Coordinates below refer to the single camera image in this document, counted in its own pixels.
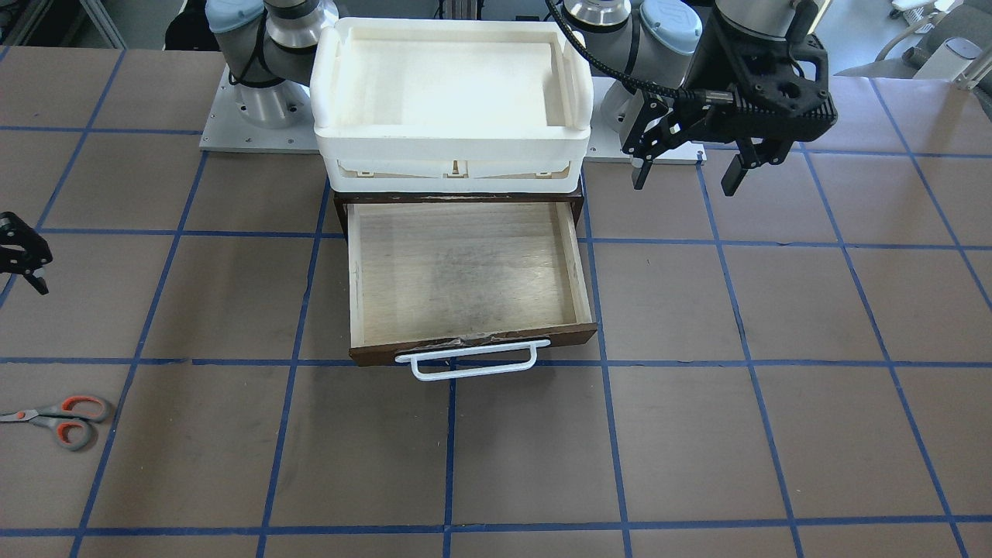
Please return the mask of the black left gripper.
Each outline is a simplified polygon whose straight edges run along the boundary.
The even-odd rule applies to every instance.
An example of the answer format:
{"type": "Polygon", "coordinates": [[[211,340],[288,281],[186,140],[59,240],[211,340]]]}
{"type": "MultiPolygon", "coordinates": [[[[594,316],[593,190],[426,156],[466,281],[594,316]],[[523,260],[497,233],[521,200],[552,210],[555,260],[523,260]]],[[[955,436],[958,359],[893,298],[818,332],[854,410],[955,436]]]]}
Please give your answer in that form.
{"type": "Polygon", "coordinates": [[[828,51],[815,34],[791,43],[705,33],[679,88],[631,99],[620,140],[632,156],[635,191],[644,190],[656,156],[667,150],[736,142],[722,177],[723,194],[733,197],[748,172],[782,164],[791,142],[822,137],[837,120],[828,51]]]}

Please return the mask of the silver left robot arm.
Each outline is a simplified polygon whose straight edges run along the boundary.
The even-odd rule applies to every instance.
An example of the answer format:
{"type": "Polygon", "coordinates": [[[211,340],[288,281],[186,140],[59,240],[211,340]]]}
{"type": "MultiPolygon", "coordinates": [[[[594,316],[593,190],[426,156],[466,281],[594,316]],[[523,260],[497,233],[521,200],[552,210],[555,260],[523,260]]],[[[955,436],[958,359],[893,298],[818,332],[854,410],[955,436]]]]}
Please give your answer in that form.
{"type": "Polygon", "coordinates": [[[641,190],[663,154],[691,142],[734,144],[722,177],[780,165],[839,120],[822,1],[549,1],[549,17],[599,74],[600,110],[641,190]]]}

